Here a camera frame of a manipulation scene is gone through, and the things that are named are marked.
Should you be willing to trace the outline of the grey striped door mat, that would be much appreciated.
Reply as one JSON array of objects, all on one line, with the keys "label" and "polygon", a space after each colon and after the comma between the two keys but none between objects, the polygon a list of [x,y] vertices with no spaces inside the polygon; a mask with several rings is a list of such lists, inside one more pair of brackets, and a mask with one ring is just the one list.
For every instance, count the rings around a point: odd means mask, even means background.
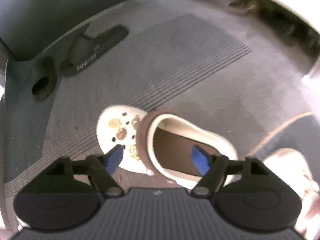
[{"label": "grey striped door mat", "polygon": [[[41,59],[59,66],[77,34],[94,37],[118,24],[128,27],[127,38],[79,74],[58,76],[52,94],[34,100]],[[310,111],[301,79],[312,65],[300,46],[287,46],[256,16],[190,0],[130,0],[108,9],[36,58],[8,62],[5,196],[59,156],[99,152],[99,115],[116,104],[169,108],[223,135],[244,157],[277,126]]]}]

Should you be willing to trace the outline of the black slide sandal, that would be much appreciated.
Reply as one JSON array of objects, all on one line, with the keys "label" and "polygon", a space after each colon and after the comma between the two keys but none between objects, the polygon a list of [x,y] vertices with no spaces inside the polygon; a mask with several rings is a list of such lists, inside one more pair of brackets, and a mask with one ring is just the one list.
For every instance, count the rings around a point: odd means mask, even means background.
[{"label": "black slide sandal", "polygon": [[44,101],[53,92],[57,83],[55,61],[51,56],[42,57],[33,65],[32,71],[32,96],[36,102]]},{"label": "black slide sandal", "polygon": [[78,74],[115,47],[128,34],[127,27],[116,25],[96,37],[88,37],[82,34],[77,36],[60,65],[61,74],[63,76]]}]

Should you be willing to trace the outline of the black slide sandal left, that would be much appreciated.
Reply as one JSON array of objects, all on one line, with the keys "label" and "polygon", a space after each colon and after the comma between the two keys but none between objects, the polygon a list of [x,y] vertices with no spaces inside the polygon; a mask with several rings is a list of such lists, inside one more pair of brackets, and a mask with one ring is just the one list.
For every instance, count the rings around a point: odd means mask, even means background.
[{"label": "black slide sandal left", "polygon": [[33,65],[32,71],[32,96],[36,102],[44,101],[53,92],[57,83],[55,61],[51,56],[42,57]]}]

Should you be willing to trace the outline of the cream clog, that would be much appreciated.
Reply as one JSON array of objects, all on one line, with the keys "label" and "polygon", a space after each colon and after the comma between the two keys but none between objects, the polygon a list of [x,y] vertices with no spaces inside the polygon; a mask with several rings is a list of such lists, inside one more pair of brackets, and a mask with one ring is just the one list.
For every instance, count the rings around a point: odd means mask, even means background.
[{"label": "cream clog", "polygon": [[192,160],[193,146],[238,159],[229,140],[166,111],[146,113],[131,106],[110,106],[99,116],[96,132],[103,153],[123,146],[120,168],[161,177],[190,190],[203,176]]},{"label": "cream clog", "polygon": [[263,161],[282,181],[289,185],[302,200],[313,198],[319,191],[308,162],[297,150],[281,148]]}]

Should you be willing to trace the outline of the beige slide sandal under cabinet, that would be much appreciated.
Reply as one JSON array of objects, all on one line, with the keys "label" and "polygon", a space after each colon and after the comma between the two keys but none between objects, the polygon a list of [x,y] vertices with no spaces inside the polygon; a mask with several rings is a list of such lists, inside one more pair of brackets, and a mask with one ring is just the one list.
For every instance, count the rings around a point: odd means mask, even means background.
[{"label": "beige slide sandal under cabinet", "polygon": [[247,4],[243,0],[216,0],[217,3],[220,5],[223,5],[224,7],[230,7],[230,8],[246,8]]}]

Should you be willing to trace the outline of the dark shoes under cabinet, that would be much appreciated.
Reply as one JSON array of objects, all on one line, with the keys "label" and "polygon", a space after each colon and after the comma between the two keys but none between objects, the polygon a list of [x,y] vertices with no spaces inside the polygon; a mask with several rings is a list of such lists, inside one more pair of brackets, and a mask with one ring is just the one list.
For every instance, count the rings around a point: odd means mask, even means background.
[{"label": "dark shoes under cabinet", "polygon": [[274,3],[250,1],[247,9],[256,13],[288,46],[298,44],[310,56],[319,55],[319,33],[298,16]]}]

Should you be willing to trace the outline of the black slide sandal right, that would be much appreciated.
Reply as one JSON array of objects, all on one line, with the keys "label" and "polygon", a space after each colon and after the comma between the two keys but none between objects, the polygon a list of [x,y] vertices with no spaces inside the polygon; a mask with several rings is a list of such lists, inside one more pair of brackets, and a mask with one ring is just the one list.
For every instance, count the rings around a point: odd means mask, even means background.
[{"label": "black slide sandal right", "polygon": [[127,27],[116,25],[96,37],[88,37],[82,34],[77,36],[60,65],[61,74],[63,76],[78,74],[115,47],[128,34]]}]

